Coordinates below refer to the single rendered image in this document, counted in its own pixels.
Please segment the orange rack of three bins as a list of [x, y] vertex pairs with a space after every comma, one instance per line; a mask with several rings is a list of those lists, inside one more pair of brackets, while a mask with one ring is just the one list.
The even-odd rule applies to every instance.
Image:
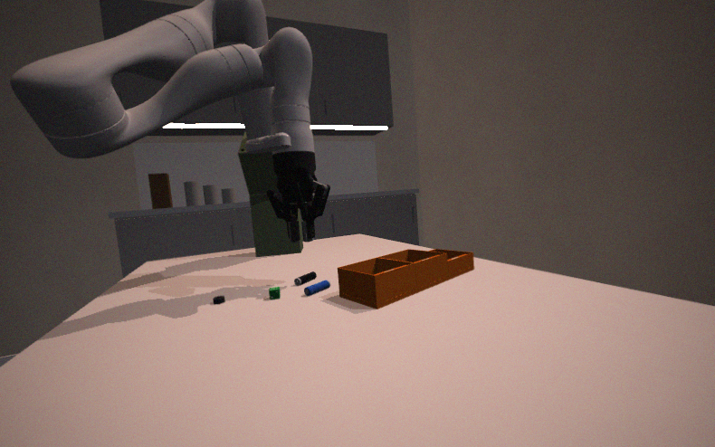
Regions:
[[472, 270], [473, 252], [408, 249], [338, 267], [339, 296], [380, 309]]

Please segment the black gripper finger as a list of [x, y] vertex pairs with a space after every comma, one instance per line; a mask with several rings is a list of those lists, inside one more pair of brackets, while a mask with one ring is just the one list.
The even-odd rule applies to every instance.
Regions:
[[277, 217], [287, 222], [290, 241], [297, 242], [300, 240], [300, 227], [299, 221], [297, 221], [299, 208], [297, 203], [290, 204], [290, 186], [288, 184], [281, 186], [281, 192], [276, 186], [274, 189], [267, 191], [267, 196]]
[[296, 196], [297, 205], [300, 208], [301, 218], [304, 221], [302, 222], [303, 241], [306, 243], [312, 242], [315, 237], [314, 220], [323, 215], [330, 186], [323, 185], [313, 178], [313, 193], [315, 195], [313, 198], [312, 194], [311, 199], [307, 203], [303, 200], [300, 183], [293, 183], [292, 187]]

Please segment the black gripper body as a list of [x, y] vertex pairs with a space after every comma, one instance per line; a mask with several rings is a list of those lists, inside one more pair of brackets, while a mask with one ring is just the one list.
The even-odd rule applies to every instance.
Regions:
[[[297, 203], [293, 192], [293, 183], [300, 183], [304, 202], [308, 202], [314, 191], [313, 178], [315, 177], [315, 153], [310, 151], [289, 151], [272, 155], [273, 168], [278, 176], [277, 188], [281, 192], [281, 185], [290, 186], [290, 203]], [[281, 192], [282, 194], [282, 192]]]

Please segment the black battery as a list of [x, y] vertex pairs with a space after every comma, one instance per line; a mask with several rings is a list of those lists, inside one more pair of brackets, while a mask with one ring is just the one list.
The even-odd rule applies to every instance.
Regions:
[[297, 286], [300, 286], [300, 285], [303, 284], [303, 283], [306, 283], [306, 282], [308, 282], [308, 281], [311, 281], [311, 280], [316, 279], [316, 277], [317, 277], [317, 274], [313, 271], [313, 272], [307, 273], [307, 274], [305, 274], [305, 275], [303, 275], [303, 276], [300, 276], [299, 278], [296, 278], [296, 279], [294, 280], [294, 283], [295, 283]]

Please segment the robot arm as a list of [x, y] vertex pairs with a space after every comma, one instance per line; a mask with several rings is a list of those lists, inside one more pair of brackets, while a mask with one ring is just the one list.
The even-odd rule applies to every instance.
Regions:
[[[245, 41], [214, 49], [219, 43]], [[124, 110], [111, 84], [122, 72], [167, 84]], [[10, 84], [66, 157], [106, 155], [236, 95], [246, 153], [274, 155], [314, 152], [311, 74], [306, 37], [286, 27], [269, 41], [261, 0], [204, 0], [108, 40], [25, 65]]]

